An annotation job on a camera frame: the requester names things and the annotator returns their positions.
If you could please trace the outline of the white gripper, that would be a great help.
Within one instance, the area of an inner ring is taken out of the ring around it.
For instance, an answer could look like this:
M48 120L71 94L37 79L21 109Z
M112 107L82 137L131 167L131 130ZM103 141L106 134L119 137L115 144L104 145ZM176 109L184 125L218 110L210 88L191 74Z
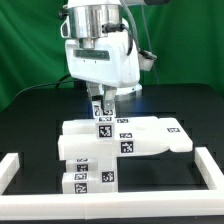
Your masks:
M76 27L68 19L63 23L63 37L69 73L86 81L93 105L100 105L107 115L115 114L117 88L135 86L141 69L151 69L157 59L151 52L138 49L124 22L103 22L96 26L97 35L76 37Z

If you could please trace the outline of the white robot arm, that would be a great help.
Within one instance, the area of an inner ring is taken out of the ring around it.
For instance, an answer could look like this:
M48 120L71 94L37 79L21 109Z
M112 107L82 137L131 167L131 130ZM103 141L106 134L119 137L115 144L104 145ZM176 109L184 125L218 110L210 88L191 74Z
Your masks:
M120 11L132 5L162 5L170 0L68 0L60 12L61 36L72 77L84 80L103 111L115 110L117 92L138 86L140 72L156 56L138 45L134 18Z

